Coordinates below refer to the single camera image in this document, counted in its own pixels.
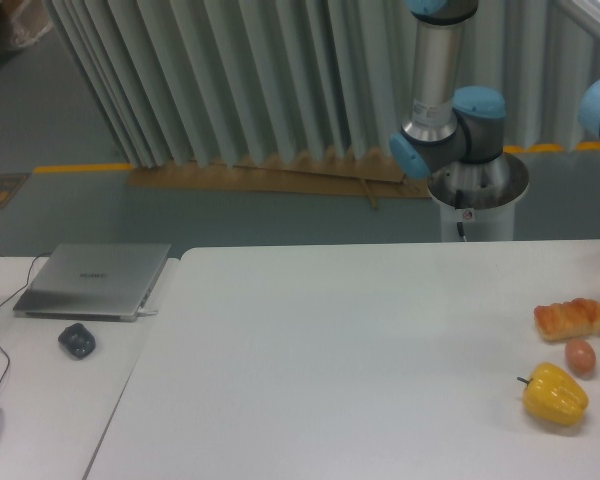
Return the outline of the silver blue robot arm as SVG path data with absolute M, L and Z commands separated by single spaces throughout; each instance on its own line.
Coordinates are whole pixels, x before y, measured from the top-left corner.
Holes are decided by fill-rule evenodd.
M 517 202 L 529 185 L 507 142 L 600 140 L 600 1 L 411 1 L 410 111 L 393 157 L 455 210 Z

